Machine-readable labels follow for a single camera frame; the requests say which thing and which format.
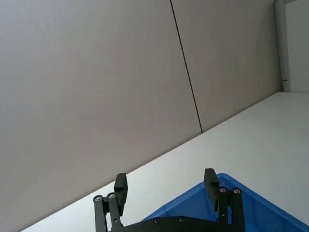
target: white wall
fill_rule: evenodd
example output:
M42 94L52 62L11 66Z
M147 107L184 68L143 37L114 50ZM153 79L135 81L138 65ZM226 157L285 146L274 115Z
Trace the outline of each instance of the white wall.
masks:
M291 92L309 92L309 1L285 5Z
M174 0L203 130L281 88L273 0Z
M200 134L169 1L0 1L0 230Z

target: blue plastic bin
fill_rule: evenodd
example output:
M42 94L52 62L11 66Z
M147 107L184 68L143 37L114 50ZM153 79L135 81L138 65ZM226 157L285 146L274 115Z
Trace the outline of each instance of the blue plastic bin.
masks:
M242 190L247 232L309 232L309 226L251 191L229 175L218 174L218 179L220 186L225 186L228 189L238 187ZM162 206L144 220L168 216L187 216L215 221L217 213L213 210L202 182Z

